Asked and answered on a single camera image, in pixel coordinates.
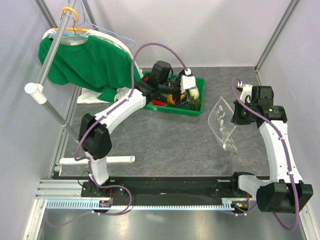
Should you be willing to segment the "clear dotted zip top bag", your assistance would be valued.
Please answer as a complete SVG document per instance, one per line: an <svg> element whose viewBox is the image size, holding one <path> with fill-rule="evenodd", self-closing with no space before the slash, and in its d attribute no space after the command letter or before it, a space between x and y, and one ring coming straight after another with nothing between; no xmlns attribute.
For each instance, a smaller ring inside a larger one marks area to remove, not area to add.
<svg viewBox="0 0 320 240"><path fill-rule="evenodd" d="M218 145L224 151L237 153L238 148L232 138L232 134L236 129L236 125L231 122L233 115L234 111L221 96L210 112L207 123Z"/></svg>

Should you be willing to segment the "orange carrot with green leaves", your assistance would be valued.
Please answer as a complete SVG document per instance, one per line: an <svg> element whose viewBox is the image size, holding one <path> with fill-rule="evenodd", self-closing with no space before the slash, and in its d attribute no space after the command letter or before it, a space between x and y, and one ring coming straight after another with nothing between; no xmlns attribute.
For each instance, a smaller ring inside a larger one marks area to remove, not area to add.
<svg viewBox="0 0 320 240"><path fill-rule="evenodd" d="M174 106L172 105L172 94L168 94L166 96L166 103L170 107L179 108L179 109L186 109L186 110L192 110L192 111L198 111L201 108L201 99L192 99L190 98L190 102L183 106Z"/></svg>

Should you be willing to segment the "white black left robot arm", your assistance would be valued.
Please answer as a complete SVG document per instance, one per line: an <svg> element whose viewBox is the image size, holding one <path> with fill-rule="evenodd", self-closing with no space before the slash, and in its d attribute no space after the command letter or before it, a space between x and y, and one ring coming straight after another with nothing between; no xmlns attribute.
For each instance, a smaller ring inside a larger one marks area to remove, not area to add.
<svg viewBox="0 0 320 240"><path fill-rule="evenodd" d="M176 102L182 104L182 94L197 86L196 78L189 68L182 70L175 79L169 77L171 69L169 63L157 61L151 72L137 81L117 102L96 115L87 113L82 117L79 147L85 151L89 160L89 176L94 182L92 191L99 197L106 196L110 191L107 182L107 155L112 148L113 130L131 114L160 95L171 95Z"/></svg>

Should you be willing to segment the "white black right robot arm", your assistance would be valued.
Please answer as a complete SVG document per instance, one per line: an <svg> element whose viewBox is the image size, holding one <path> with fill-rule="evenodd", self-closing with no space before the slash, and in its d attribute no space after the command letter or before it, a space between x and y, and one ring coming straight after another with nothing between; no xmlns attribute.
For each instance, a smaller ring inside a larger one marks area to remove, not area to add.
<svg viewBox="0 0 320 240"><path fill-rule="evenodd" d="M287 116L283 106L274 105L271 86L238 83L241 94L234 101L231 122L237 126L255 123L262 135L269 163L269 180L252 173L235 172L229 191L235 197L245 192L256 198L261 212L294 214L313 196L295 165L288 138Z"/></svg>

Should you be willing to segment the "white radish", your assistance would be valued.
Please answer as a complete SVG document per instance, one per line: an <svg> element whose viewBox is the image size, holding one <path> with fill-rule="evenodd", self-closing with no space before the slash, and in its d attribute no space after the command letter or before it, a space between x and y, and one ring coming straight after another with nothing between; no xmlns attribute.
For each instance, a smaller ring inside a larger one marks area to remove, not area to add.
<svg viewBox="0 0 320 240"><path fill-rule="evenodd" d="M198 100L199 97L200 97L200 93L199 93L199 89L197 86L193 87L193 88L190 88L188 90L189 92L189 95L190 95L190 98L193 99L193 100Z"/></svg>

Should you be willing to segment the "green plastic tray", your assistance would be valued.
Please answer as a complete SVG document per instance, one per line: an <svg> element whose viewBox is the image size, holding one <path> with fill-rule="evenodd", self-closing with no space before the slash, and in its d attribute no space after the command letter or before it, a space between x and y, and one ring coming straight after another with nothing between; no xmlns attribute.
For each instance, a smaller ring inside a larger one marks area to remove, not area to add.
<svg viewBox="0 0 320 240"><path fill-rule="evenodd" d="M175 107L167 104L166 106L154 105L152 102L148 105L144 106L144 110L150 111L157 111L163 113L170 113L170 114L178 114L178 115L186 115L186 116L193 116L197 117L203 112L204 108L204 101L205 101L205 87L206 81L204 78L196 77L196 86L199 90L199 99L197 100L197 104L184 105L181 107Z"/></svg>

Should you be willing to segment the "red chili pepper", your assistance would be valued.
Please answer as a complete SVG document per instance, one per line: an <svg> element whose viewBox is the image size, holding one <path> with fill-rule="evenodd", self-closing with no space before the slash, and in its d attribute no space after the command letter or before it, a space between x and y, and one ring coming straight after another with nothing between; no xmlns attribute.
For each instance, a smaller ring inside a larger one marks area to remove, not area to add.
<svg viewBox="0 0 320 240"><path fill-rule="evenodd" d="M161 107L165 107L167 105L165 101L161 101L157 99L153 99L152 103L156 106L161 106Z"/></svg>

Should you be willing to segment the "green t-shirt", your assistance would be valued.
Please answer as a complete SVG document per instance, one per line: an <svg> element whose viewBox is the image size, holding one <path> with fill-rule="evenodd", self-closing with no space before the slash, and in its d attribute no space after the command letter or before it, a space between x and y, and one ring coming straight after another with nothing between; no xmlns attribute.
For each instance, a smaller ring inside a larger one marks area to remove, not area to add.
<svg viewBox="0 0 320 240"><path fill-rule="evenodd" d="M97 92L99 100L113 103L117 89L131 88L131 77L135 82L143 77L131 65L127 52L89 36L78 45L59 45L48 78L57 85L74 84Z"/></svg>

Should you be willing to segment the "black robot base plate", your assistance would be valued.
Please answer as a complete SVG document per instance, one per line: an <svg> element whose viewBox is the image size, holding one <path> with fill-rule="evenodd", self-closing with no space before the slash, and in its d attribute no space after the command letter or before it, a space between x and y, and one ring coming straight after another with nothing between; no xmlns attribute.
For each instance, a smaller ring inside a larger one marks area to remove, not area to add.
<svg viewBox="0 0 320 240"><path fill-rule="evenodd" d="M93 180L83 183L83 197L125 198L129 190L132 197L187 195L210 199L245 198L253 196L238 187L232 176L112 176L104 183Z"/></svg>

